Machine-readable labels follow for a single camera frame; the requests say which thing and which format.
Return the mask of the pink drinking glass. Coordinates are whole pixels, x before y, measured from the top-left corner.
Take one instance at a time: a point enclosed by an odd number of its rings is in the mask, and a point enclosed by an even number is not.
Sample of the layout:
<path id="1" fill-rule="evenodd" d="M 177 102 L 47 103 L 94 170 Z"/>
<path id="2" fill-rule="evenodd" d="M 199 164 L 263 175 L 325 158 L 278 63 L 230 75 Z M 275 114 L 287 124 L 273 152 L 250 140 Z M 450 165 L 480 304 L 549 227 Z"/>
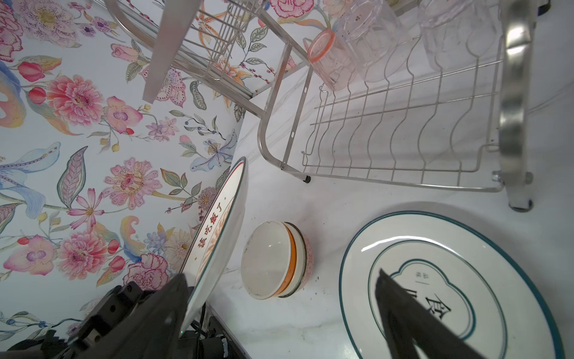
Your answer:
<path id="1" fill-rule="evenodd" d="M 347 88 L 357 76 L 344 44 L 330 29 L 317 35 L 307 47 L 307 59 L 331 91 Z"/>

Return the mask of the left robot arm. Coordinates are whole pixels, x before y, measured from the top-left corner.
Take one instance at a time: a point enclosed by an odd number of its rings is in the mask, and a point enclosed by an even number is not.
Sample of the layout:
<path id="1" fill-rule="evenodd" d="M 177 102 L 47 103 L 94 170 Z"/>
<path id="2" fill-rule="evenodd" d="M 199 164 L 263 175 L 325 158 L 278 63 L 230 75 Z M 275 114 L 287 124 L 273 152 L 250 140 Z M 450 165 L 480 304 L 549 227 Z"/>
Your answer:
<path id="1" fill-rule="evenodd" d="M 50 329 L 23 340 L 2 358 L 243 358 L 219 323 L 182 331 L 192 288 L 177 275 L 160 290 L 132 281 L 104 296 L 68 339 Z"/>

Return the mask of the small clear glass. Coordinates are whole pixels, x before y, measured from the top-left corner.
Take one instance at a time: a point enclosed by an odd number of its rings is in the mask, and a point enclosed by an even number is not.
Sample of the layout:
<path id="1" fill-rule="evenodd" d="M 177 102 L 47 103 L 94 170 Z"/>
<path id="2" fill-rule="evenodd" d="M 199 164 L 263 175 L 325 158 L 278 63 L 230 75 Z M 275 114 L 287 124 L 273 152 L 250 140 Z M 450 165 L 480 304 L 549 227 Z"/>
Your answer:
<path id="1" fill-rule="evenodd" d="M 430 67 L 457 70 L 475 63 L 496 40 L 496 28 L 485 1 L 421 1 L 418 23 Z"/>

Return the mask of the clear ribbed glass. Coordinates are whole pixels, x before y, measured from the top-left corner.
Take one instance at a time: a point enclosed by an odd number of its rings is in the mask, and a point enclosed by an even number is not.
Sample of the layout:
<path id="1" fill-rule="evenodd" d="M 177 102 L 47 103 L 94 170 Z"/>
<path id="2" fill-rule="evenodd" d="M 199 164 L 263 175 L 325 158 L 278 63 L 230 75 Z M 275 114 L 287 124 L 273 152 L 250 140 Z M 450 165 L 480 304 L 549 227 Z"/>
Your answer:
<path id="1" fill-rule="evenodd" d="M 335 32 L 365 82 L 390 78 L 410 53 L 412 38 L 385 1 L 354 1 Z"/>

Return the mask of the orange striped plate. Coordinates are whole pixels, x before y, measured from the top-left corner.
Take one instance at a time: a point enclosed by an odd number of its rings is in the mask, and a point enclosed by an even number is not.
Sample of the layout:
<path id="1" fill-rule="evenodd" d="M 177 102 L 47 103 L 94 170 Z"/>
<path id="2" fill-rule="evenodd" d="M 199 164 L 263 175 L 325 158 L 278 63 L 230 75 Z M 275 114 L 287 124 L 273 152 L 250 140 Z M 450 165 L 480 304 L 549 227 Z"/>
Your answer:
<path id="1" fill-rule="evenodd" d="M 219 189 L 180 270 L 193 288 L 181 333 L 191 326 L 230 261 L 245 216 L 247 192 L 248 161 L 242 157 Z"/>

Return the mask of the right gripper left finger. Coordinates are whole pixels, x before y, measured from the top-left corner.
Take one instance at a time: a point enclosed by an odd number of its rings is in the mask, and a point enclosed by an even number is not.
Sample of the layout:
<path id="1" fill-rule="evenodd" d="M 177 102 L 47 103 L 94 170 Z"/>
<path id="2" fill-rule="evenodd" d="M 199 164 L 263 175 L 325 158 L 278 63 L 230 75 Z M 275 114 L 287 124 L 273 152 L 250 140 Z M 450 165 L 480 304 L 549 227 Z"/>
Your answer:
<path id="1" fill-rule="evenodd" d="M 182 274 L 157 291 L 142 290 L 134 281 L 117 286 L 70 337 L 67 357 L 170 358 L 188 297 Z"/>

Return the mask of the orange bowl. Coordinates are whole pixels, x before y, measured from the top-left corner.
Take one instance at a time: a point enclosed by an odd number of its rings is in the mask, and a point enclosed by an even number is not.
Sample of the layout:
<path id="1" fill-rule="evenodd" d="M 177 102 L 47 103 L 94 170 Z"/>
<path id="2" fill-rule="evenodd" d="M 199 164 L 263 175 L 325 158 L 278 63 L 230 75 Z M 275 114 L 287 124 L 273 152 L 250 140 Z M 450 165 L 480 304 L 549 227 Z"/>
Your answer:
<path id="1" fill-rule="evenodd" d="M 296 265 L 296 244 L 285 224 L 263 222 L 245 245 L 241 262 L 242 284 L 254 299 L 277 297 L 291 284 Z"/>

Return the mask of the steel two-tier dish rack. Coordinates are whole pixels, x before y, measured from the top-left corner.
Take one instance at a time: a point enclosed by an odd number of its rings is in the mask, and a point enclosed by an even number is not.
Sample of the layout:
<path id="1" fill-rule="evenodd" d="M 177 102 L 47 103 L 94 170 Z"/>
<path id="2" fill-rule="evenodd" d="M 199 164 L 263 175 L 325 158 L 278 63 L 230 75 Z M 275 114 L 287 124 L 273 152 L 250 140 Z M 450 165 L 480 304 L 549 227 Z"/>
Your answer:
<path id="1" fill-rule="evenodd" d="M 527 169 L 526 121 L 532 67 L 532 40 L 538 7 L 533 1 L 498 1 L 499 42 L 491 57 L 468 67 L 430 71 L 422 61 L 422 42 L 414 37 L 391 52 L 384 78 L 357 82 L 340 91 L 312 84 L 315 71 L 306 50 L 263 10 L 258 1 L 231 1 L 222 20 L 224 35 L 200 55 L 200 46 L 180 37 L 182 25 L 200 13 L 197 1 L 177 1 L 159 25 L 146 25 L 127 6 L 107 1 L 106 9 L 139 45 L 152 51 L 149 99 L 168 67 L 220 91 L 235 113 L 259 119 L 257 144 L 275 168 L 304 182 L 314 177 L 348 179 L 413 188 L 497 193 L 506 191 L 516 212 L 533 207 Z M 228 59 L 248 21 L 257 18 L 264 31 L 282 43 L 278 78 L 270 83 L 264 106 L 254 93 L 236 85 L 217 61 Z M 288 76 L 291 55 L 306 70 L 303 88 L 288 112 L 282 157 L 270 150 L 268 128 L 277 97 Z"/>

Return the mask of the cream white bowl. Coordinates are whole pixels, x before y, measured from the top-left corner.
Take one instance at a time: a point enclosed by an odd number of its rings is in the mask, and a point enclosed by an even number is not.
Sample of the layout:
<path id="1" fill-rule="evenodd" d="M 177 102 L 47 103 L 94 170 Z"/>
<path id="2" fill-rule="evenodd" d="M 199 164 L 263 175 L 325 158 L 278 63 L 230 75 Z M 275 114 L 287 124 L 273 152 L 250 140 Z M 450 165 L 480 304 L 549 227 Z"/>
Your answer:
<path id="1" fill-rule="evenodd" d="M 294 238 L 296 263 L 293 278 L 285 291 L 280 295 L 281 298 L 292 296 L 301 288 L 303 277 L 306 272 L 307 262 L 306 245 L 304 244 L 303 236 L 300 234 L 300 231 L 293 224 L 288 222 L 284 222 L 284 225 Z"/>

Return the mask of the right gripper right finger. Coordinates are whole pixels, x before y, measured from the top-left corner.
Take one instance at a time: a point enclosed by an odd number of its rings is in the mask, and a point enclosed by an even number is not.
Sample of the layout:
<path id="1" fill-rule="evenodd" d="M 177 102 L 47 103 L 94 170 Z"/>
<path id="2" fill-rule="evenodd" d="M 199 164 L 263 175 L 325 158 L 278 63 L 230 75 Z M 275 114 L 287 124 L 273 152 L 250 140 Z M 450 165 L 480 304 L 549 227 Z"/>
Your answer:
<path id="1" fill-rule="evenodd" d="M 375 298 L 392 358 L 418 358 L 418 349 L 428 358 L 481 357 L 383 270 L 378 274 Z"/>

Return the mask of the pink floral patterned bowl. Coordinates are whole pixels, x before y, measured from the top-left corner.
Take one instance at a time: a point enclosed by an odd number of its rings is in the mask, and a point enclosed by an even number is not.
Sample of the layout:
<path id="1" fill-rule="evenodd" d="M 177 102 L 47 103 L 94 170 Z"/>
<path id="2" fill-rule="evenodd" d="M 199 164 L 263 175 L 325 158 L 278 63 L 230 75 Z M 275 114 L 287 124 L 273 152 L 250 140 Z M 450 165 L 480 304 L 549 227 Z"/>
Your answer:
<path id="1" fill-rule="evenodd" d="M 306 269 L 305 269 L 305 272 L 303 275 L 301 287 L 305 287 L 305 285 L 307 284 L 307 282 L 311 278 L 312 272 L 314 269 L 314 252 L 313 252 L 312 245 L 309 242 L 309 239 L 307 238 L 307 236 L 303 234 L 302 238 L 303 238 L 304 243 L 306 245 Z"/>

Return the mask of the white patterned plate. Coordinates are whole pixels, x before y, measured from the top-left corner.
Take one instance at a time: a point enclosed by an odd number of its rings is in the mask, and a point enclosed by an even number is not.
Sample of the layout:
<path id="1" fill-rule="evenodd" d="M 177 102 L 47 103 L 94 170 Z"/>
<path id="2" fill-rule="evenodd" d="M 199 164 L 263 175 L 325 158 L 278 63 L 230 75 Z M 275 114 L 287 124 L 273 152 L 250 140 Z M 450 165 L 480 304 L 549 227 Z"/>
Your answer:
<path id="1" fill-rule="evenodd" d="M 495 242 L 454 219 L 420 211 L 383 215 L 350 241 L 339 303 L 359 358 L 390 351 L 375 300 L 379 272 L 485 358 L 563 358 L 541 292 Z"/>

